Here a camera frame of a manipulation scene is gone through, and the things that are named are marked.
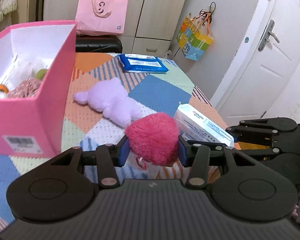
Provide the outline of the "white tissue pack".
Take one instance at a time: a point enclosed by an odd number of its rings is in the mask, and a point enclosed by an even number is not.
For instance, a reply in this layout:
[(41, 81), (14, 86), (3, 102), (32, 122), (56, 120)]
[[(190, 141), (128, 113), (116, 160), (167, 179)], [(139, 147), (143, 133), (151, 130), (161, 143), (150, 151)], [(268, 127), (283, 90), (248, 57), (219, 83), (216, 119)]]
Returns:
[(226, 146), (234, 146), (235, 144), (232, 135), (190, 104), (179, 105), (175, 112), (174, 119), (180, 135), (185, 140), (215, 142), (226, 144)]

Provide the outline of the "colourful paper gift bag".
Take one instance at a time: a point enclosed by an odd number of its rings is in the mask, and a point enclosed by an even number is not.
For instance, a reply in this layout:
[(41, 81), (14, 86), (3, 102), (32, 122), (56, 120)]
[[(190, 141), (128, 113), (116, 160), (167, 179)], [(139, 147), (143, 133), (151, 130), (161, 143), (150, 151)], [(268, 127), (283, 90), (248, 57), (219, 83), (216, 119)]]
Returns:
[(210, 25), (215, 9), (216, 3), (211, 2), (208, 10), (202, 9), (197, 16), (189, 13), (184, 18), (176, 41), (186, 59), (198, 61), (213, 43)]

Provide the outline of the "orange makeup sponge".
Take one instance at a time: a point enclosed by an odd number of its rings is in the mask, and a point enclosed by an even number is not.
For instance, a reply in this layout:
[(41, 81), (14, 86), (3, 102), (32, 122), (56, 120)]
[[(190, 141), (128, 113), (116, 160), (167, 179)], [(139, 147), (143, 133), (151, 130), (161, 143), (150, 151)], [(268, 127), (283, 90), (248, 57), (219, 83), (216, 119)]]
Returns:
[(9, 92), (9, 89), (5, 85), (0, 84), (0, 92), (7, 94)]

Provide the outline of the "beige wardrobe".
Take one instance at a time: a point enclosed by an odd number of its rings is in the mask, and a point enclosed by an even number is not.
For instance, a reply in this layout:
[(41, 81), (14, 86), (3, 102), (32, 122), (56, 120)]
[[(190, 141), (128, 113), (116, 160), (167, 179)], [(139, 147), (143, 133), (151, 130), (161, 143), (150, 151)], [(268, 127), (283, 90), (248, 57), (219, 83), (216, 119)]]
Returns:
[(185, 0), (17, 0), (16, 21), (77, 22), (85, 35), (117, 35), (124, 53), (164, 56)]

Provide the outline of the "green makeup sponge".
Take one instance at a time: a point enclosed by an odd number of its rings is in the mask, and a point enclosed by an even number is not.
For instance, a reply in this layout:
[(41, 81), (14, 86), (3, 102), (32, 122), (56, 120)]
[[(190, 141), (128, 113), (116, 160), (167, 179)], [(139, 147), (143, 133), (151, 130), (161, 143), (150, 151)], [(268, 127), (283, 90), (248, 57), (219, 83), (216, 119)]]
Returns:
[(35, 78), (36, 78), (37, 80), (42, 81), (42, 80), (44, 79), (44, 77), (45, 77), (47, 71), (48, 71), (47, 69), (40, 69), (40, 70), (37, 72), (37, 74), (35, 75)]

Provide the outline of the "pink cardboard box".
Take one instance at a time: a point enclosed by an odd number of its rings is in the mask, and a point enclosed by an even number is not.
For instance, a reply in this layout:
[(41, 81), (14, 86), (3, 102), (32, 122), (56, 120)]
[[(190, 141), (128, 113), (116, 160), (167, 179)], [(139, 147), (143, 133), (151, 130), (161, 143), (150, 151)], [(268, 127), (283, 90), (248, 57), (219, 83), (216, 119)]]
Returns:
[(0, 32), (0, 154), (60, 152), (75, 43), (74, 21), (15, 24)]

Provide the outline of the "black suitcase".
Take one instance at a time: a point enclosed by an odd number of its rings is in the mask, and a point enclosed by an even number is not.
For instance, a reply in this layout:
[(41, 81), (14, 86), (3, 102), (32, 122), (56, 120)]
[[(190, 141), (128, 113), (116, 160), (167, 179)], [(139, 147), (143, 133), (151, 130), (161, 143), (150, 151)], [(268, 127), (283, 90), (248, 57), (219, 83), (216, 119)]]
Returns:
[(76, 36), (77, 53), (122, 53), (123, 46), (117, 36)]

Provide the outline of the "blue wet wipes pack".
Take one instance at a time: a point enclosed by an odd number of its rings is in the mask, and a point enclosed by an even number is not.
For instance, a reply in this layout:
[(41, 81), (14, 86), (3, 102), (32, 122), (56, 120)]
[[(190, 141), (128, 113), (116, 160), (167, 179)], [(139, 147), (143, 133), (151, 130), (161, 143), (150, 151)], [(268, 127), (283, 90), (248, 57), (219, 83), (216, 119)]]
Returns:
[(169, 71), (169, 69), (156, 56), (120, 54), (118, 59), (124, 72), (161, 74)]

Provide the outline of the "white door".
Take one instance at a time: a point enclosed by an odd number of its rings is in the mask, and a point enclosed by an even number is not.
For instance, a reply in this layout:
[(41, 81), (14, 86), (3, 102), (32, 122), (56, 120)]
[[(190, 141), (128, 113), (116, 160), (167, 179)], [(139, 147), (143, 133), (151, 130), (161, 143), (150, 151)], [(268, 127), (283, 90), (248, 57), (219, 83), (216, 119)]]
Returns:
[(256, 50), (218, 112), (227, 125), (260, 119), (270, 110), (300, 62), (300, 0), (276, 0), (272, 34)]

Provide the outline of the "pink tote bag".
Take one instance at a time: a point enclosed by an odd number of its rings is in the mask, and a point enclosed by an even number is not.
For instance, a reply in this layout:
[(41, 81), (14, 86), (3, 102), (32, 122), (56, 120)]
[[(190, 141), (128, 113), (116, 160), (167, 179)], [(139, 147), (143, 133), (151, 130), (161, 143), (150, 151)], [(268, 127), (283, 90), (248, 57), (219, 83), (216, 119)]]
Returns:
[(125, 31), (128, 0), (79, 0), (76, 34), (122, 35)]

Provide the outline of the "red strawberry plush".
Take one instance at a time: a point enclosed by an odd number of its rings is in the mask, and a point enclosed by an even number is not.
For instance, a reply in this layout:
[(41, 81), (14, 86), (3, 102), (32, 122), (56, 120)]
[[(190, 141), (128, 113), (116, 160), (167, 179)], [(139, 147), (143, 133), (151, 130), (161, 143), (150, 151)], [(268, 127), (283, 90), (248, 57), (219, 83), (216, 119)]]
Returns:
[(179, 129), (166, 113), (153, 113), (134, 121), (125, 129), (136, 164), (143, 170), (148, 164), (171, 166), (177, 159)]

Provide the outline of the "purple plush toy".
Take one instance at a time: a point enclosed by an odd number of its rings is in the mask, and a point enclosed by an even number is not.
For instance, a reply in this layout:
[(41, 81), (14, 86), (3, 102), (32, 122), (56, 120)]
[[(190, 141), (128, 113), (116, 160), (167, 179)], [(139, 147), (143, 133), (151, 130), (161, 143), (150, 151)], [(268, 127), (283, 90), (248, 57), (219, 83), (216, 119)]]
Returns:
[(79, 105), (87, 105), (117, 126), (125, 128), (131, 122), (142, 118), (137, 102), (128, 96), (121, 80), (114, 77), (97, 82), (87, 91), (72, 96)]

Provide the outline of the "patchwork tablecloth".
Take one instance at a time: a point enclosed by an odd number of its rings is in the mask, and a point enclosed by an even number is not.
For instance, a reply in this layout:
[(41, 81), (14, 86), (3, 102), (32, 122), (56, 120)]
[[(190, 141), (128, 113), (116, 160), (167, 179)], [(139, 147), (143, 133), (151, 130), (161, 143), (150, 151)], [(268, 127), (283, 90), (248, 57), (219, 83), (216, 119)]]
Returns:
[[(202, 113), (222, 129), (227, 125), (213, 108), (211, 103), (193, 84), (180, 67), (172, 60), (160, 59), (168, 69), (165, 73), (129, 73), (124, 72), (119, 56), (108, 54), (79, 53), (70, 81), (65, 105), (65, 117), (62, 130), (62, 150), (70, 146), (80, 146), (84, 151), (95, 150), (104, 144), (117, 144), (124, 136), (124, 129), (133, 121), (155, 113), (165, 113), (174, 117), (179, 105), (188, 103), (197, 112)], [(159, 135), (151, 135), (151, 142), (160, 135), (170, 141), (177, 141), (177, 127), (174, 121), (168, 121), (163, 114), (151, 115), (147, 119), (130, 125), (128, 136), (144, 128), (146, 121), (153, 121), (145, 132), (154, 128)], [(130, 153), (126, 164), (116, 168), (117, 176), (124, 179), (175, 179), (185, 180), (189, 168), (183, 168), (180, 161), (172, 167), (160, 167), (155, 164), (168, 164), (171, 153), (152, 153), (154, 146), (138, 150), (136, 160)], [(14, 221), (6, 201), (6, 190), (10, 183), (26, 172), (45, 163), (50, 158), (9, 157), (0, 155), (0, 232)]]

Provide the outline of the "pink floral fabric scrunchie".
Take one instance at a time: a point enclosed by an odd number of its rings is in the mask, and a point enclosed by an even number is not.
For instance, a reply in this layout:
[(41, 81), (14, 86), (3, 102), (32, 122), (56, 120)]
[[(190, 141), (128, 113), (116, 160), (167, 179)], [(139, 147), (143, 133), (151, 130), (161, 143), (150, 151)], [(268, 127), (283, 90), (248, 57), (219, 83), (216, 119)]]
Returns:
[(31, 98), (34, 97), (42, 81), (30, 77), (22, 81), (14, 90), (7, 93), (8, 98)]

